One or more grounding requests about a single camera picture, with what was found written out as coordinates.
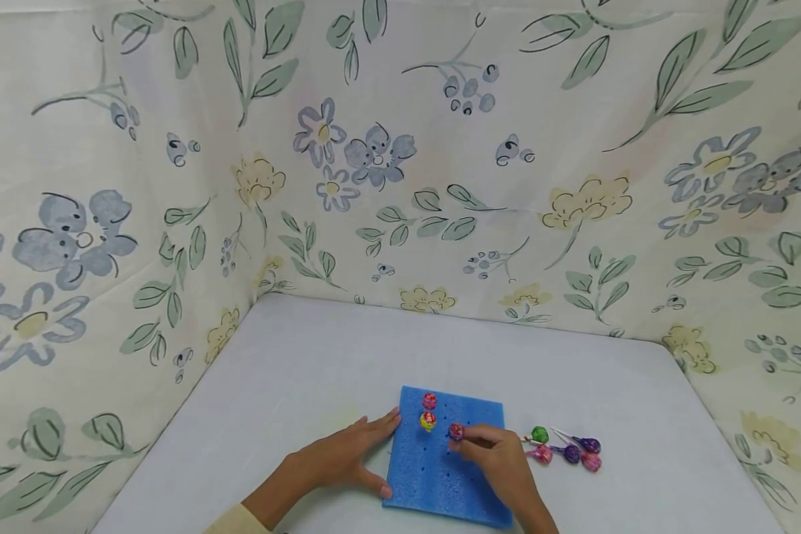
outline blue foam board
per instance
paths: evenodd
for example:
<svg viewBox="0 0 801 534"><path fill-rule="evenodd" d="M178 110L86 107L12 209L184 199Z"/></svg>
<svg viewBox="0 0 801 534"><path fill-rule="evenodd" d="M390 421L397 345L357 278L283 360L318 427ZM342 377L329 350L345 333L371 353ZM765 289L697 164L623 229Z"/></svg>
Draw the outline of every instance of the blue foam board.
<svg viewBox="0 0 801 534"><path fill-rule="evenodd" d="M427 392L438 399L433 410L436 427L430 433L418 423ZM504 428L501 403L403 386L399 406L402 421L395 432L387 478L392 498L383 500L383 506L438 513L498 529L511 527L513 514L498 500L478 466L447 449L451 423Z"/></svg>

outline fabric wall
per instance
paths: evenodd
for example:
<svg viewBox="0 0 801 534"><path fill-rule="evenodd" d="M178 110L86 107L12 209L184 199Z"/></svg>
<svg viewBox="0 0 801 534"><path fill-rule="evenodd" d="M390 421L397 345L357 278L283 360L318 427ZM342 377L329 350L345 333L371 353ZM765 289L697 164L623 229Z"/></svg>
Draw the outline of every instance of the fabric wall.
<svg viewBox="0 0 801 534"><path fill-rule="evenodd" d="M0 2L0 533L270 291L663 343L801 533L801 0Z"/></svg>

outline yellow flower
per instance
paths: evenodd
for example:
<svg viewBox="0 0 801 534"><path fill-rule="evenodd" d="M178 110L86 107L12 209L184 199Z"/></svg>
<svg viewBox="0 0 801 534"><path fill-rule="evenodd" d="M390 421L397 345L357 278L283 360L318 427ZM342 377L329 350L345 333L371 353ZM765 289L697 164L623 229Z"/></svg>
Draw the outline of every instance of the yellow flower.
<svg viewBox="0 0 801 534"><path fill-rule="evenodd" d="M528 304L529 306L536 306L538 304L545 304L552 300L552 294L540 292L540 283L530 283L528 286L517 288L513 294L506 294L498 304L502 306L522 306Z"/></svg>
<svg viewBox="0 0 801 534"><path fill-rule="evenodd" d="M568 230L585 220L603 220L625 212L632 205L629 190L629 173L616 179L588 176L576 193L557 187L549 193L552 213L542 216L549 228Z"/></svg>
<svg viewBox="0 0 801 534"><path fill-rule="evenodd" d="M231 166L231 173L235 175L240 189L237 196L247 206L270 200L285 185L285 174L274 172L273 165L256 152L252 161L247 162L241 158L241 168Z"/></svg>
<svg viewBox="0 0 801 534"><path fill-rule="evenodd" d="M214 363L217 355L220 355L220 351L225 348L228 339L231 339L231 334L235 333L240 322L240 310L237 308L233 311L224 308L221 315L220 326L211 328L208 332L208 354L205 354L205 363L208 365Z"/></svg>
<svg viewBox="0 0 801 534"><path fill-rule="evenodd" d="M449 309L457 303L457 299L447 296L444 287L437 287L433 293L422 286L412 291L400 291L400 307L411 312L433 312Z"/></svg>
<svg viewBox="0 0 801 534"><path fill-rule="evenodd" d="M801 473L801 456L794 450L801 444L801 433L773 417L759 417L755 412L742 412L745 436L765 445L775 458L793 471Z"/></svg>
<svg viewBox="0 0 801 534"><path fill-rule="evenodd" d="M711 360L712 350L709 342L699 341L702 333L702 327L689 328L674 323L668 335L662 338L662 342L674 358L686 361L694 371L710 375L717 370L717 366Z"/></svg>

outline floral fabric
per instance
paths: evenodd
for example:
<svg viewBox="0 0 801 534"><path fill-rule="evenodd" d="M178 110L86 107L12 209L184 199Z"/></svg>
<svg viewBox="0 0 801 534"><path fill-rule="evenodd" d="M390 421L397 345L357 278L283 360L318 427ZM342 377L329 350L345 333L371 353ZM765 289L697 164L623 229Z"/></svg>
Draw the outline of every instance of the floral fabric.
<svg viewBox="0 0 801 534"><path fill-rule="evenodd" d="M801 534L801 0L0 4L0 534L272 292L661 343Z"/></svg>

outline sleeve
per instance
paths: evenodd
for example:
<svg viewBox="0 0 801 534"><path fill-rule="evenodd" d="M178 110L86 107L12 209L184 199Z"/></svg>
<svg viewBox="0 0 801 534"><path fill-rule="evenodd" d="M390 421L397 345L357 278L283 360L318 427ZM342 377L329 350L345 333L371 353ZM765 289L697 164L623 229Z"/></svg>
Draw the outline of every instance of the sleeve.
<svg viewBox="0 0 801 534"><path fill-rule="evenodd" d="M270 534L270 532L238 502L228 508L228 512L221 515L204 534Z"/></svg>

